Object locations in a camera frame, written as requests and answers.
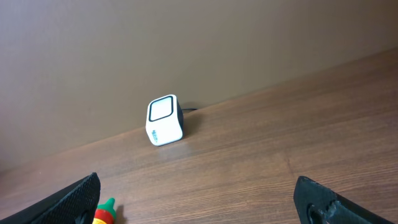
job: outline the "beige wall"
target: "beige wall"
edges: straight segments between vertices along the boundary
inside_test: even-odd
[[[6,0],[0,169],[398,45],[396,0]]]

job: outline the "white cube device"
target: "white cube device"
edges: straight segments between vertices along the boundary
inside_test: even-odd
[[[183,114],[175,95],[163,96],[149,103],[146,130],[155,146],[182,138]]]

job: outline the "gray wall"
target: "gray wall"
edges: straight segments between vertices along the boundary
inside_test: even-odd
[[[396,0],[0,2],[0,169],[398,45]]]

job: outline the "wood plank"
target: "wood plank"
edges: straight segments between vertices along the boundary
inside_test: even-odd
[[[298,223],[299,175],[398,222],[397,97],[394,49],[2,172],[0,218],[97,172],[118,223]]]

